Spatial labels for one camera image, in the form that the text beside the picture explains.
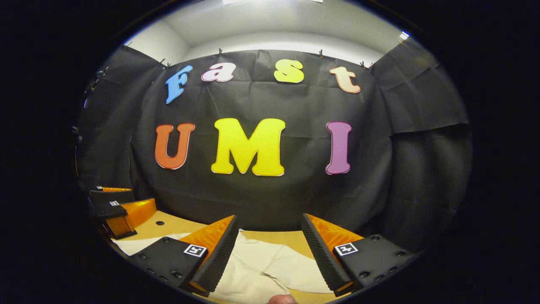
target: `black fabric backdrop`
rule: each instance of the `black fabric backdrop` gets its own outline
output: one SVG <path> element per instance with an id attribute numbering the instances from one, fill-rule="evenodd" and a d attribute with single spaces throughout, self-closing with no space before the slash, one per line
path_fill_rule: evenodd
<path id="1" fill-rule="evenodd" d="M 301 83 L 278 82 L 280 59 L 303 64 Z M 219 62 L 237 65 L 234 79 L 204 82 Z M 186 65 L 184 92 L 165 104 L 165 81 Z M 405 249 L 424 248 L 449 223 L 463 197 L 471 140 L 462 101 L 444 70 L 412 39 L 372 68 L 296 51 L 224 53 L 163 69 L 130 48 L 119 49 L 83 109 L 79 185 L 133 188 L 158 208 L 211 223 L 231 214 L 248 230 L 298 230 L 310 213 L 361 235 L 382 233 Z M 329 70 L 356 73 L 361 91 L 339 88 Z M 284 176 L 215 174 L 221 118 L 239 120 L 247 137 L 264 118 L 285 122 L 280 160 Z M 347 122 L 346 174 L 328 175 L 331 137 L 326 124 Z M 193 123 L 186 163 L 178 170 L 154 159 L 156 127 Z M 176 154 L 178 132 L 167 146 Z"/>

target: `wooden table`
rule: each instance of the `wooden table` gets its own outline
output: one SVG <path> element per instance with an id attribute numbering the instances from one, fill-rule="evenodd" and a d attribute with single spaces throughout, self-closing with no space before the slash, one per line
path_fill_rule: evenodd
<path id="1" fill-rule="evenodd" d="M 161 221 L 164 225 L 157 225 L 156 222 Z M 122 240 L 142 240 L 149 239 L 151 237 L 160 237 L 174 233 L 192 233 L 203 227 L 205 224 L 196 223 L 188 220 L 181 219 L 179 217 L 157 211 L 152 218 L 137 227 L 137 234 L 130 237 L 126 237 Z M 283 244 L 296 250 L 298 253 L 307 256 L 310 259 L 313 258 L 311 250 L 304 238 L 302 231 L 291 232 L 263 232 L 263 231 L 244 231 L 242 234 L 247 239 L 255 239 L 267 243 Z M 299 304 L 323 304 L 334 301 L 338 298 L 342 298 L 349 294 L 336 297 L 331 294 L 315 294 L 300 292 L 298 290 L 289 289 L 291 295 L 296 299 Z M 218 304 L 236 304 L 234 302 L 219 300 L 214 298 L 207 298 Z"/>

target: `orange letter u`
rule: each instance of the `orange letter u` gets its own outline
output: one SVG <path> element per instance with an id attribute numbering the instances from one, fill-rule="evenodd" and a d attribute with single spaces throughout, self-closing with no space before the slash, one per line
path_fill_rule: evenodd
<path id="1" fill-rule="evenodd" d="M 178 138 L 178 152 L 175 157 L 169 157 L 167 155 L 167 143 L 169 134 L 172 132 L 173 126 L 170 124 L 163 124 L 156 128 L 156 149 L 154 155 L 156 162 L 162 168 L 176 170 L 184 165 L 187 156 L 187 147 L 190 143 L 190 133 L 195 130 L 195 125 L 192 123 L 179 124 L 177 127 L 180 132 L 180 138 Z"/>

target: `letter m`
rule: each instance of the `letter m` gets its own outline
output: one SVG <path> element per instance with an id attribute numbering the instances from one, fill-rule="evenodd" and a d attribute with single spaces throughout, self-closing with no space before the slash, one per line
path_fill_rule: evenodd
<path id="1" fill-rule="evenodd" d="M 257 163 L 253 166 L 253 174 L 262 176 L 281 176 L 285 169 L 279 162 L 279 141 L 285 122 L 267 118 L 259 122 L 255 131 L 247 139 L 237 119 L 223 118 L 215 122 L 219 130 L 218 152 L 212 172 L 231 174 L 234 167 L 229 163 L 230 155 L 244 174 L 257 154 Z"/>

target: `letter f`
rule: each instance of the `letter f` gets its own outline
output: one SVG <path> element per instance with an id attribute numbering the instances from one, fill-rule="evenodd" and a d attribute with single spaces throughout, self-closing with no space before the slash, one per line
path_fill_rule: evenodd
<path id="1" fill-rule="evenodd" d="M 171 101 L 173 101 L 176 97 L 182 94 L 184 88 L 181 88 L 180 85 L 186 84 L 186 73 L 190 72 L 191 70 L 193 70 L 193 67 L 191 65 L 188 65 L 185 68 L 181 69 L 178 73 L 174 74 L 165 82 L 168 87 L 168 97 L 167 101 L 165 101 L 166 104 L 171 103 Z"/>

